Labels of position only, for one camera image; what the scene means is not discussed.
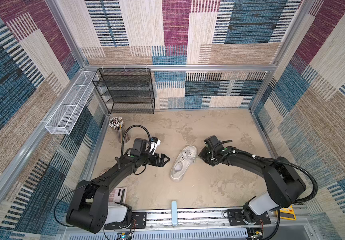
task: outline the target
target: table surface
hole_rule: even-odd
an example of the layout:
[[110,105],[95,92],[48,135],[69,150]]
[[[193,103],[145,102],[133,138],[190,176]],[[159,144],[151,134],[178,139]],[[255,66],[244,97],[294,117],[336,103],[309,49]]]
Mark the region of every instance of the table surface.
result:
[[[218,164],[209,166],[199,157],[187,169],[183,180],[170,180],[170,171],[176,157],[185,146],[194,145],[198,153],[204,147],[203,140],[215,135],[220,141],[233,140],[226,146],[269,157],[264,142],[247,109],[161,111],[155,114],[112,114],[121,116],[127,127],[140,124],[151,136],[161,140],[156,153],[164,153],[170,162],[164,167],[147,166],[141,175],[130,175],[118,187],[127,187],[126,204],[133,209],[170,209],[176,200],[178,208],[242,206],[255,195],[266,191],[265,181],[242,168]],[[147,138],[143,129],[129,131],[130,141],[124,149],[133,145],[134,139]],[[107,130],[93,177],[116,164],[121,144],[116,134]]]

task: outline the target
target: black wire rack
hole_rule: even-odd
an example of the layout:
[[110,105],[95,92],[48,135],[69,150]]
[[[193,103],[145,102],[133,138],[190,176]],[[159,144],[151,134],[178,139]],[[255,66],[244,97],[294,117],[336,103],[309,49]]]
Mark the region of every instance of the black wire rack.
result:
[[148,68],[99,68],[93,84],[109,113],[154,113],[155,96]]

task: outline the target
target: wall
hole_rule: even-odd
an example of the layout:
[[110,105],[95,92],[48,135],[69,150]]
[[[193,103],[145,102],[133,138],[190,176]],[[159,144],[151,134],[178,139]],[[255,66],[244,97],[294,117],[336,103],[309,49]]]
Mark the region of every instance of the wall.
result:
[[[92,93],[70,135],[49,133],[0,204],[0,239],[54,239],[55,204],[83,179],[105,116]],[[57,206],[67,211],[72,194]]]
[[[300,0],[58,0],[90,65],[271,64]],[[155,72],[156,108],[248,107],[264,77]]]
[[276,155],[319,184],[306,203],[325,239],[345,239],[345,0],[317,0],[255,115]]
[[44,0],[0,1],[0,175],[78,68]]

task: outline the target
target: white wire basket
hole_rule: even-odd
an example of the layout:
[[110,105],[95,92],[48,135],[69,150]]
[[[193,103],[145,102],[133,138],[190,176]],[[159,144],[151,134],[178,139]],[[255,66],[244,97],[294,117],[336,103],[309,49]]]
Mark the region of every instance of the white wire basket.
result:
[[51,134],[70,134],[77,122],[84,105],[94,89],[93,78],[98,78],[95,72],[84,71],[79,75],[69,92],[55,110],[46,129]]

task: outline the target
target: shoe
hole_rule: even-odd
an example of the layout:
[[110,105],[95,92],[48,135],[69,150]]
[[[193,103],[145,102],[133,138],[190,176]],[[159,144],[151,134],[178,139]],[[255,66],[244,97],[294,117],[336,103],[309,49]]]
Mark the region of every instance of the shoe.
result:
[[195,158],[197,157],[197,149],[195,146],[187,146],[182,151],[175,160],[175,164],[171,169],[170,178],[174,182],[179,182],[182,180],[184,173],[190,164],[195,163]]

